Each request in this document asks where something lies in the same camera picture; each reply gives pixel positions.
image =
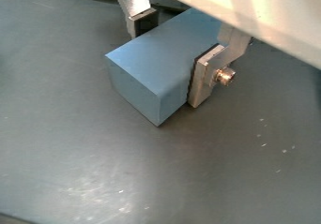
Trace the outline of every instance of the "gray table surface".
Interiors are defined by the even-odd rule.
[[[0,0],[0,212],[41,224],[321,222],[321,71],[255,41],[155,127],[111,89],[120,7]]]

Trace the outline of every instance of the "bolt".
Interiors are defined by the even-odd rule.
[[[222,85],[229,86],[231,84],[235,72],[229,67],[216,70],[214,81]]]

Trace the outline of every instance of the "block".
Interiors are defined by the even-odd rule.
[[[105,55],[115,90],[156,126],[187,101],[194,58],[219,26],[191,8]]]

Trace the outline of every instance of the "metal bracket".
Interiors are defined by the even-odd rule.
[[[216,43],[194,62],[188,93],[188,103],[194,108],[211,95],[211,89],[218,83],[231,83],[235,72],[229,65],[243,55],[251,36],[222,23],[218,41],[220,44]]]
[[[127,30],[131,38],[136,38],[158,25],[158,11],[150,0],[117,0],[126,14]]]

